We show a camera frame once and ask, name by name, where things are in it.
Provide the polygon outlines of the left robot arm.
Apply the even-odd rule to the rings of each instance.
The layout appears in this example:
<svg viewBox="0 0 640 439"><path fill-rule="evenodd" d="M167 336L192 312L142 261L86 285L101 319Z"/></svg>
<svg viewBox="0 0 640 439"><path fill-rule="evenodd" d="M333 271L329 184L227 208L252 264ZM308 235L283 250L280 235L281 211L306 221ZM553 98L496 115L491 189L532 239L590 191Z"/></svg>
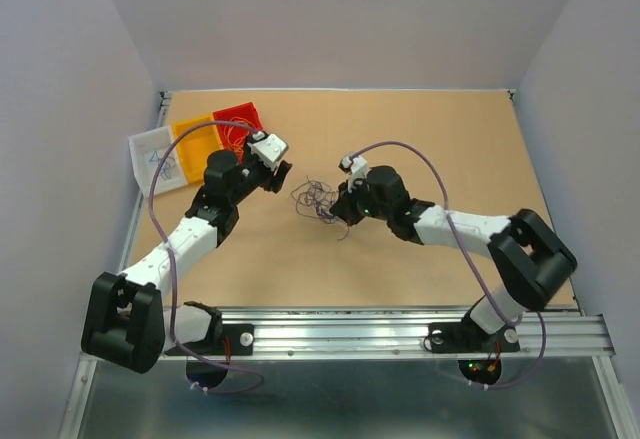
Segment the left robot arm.
<svg viewBox="0 0 640 439"><path fill-rule="evenodd" d="M104 272L93 282L81 336L83 352L137 373L178 344L215 351L222 341L220 313L186 303L166 311L177 281L218 248L239 219L238 206L262 188L277 193L291 168L286 147L249 148L243 158L228 150L212 153L204 184L176 228L139 262L118 274Z"/></svg>

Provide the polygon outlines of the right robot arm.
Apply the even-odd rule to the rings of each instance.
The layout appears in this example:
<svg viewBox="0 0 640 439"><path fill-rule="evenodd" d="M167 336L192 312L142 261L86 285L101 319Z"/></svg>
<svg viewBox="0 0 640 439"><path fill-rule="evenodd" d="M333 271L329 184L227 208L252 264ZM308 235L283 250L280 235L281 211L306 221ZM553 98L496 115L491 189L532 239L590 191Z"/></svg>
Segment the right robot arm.
<svg viewBox="0 0 640 439"><path fill-rule="evenodd" d="M448 211L411 197L390 166L344 158L340 168L348 178L330 212L347 225L378 219L403 241L457 248L465 259L486 257L498 271L501 285L485 290L461 320L430 327L424 343L433 353L488 350L523 313L543 311L577 269L574 254L533 210L512 216Z"/></svg>

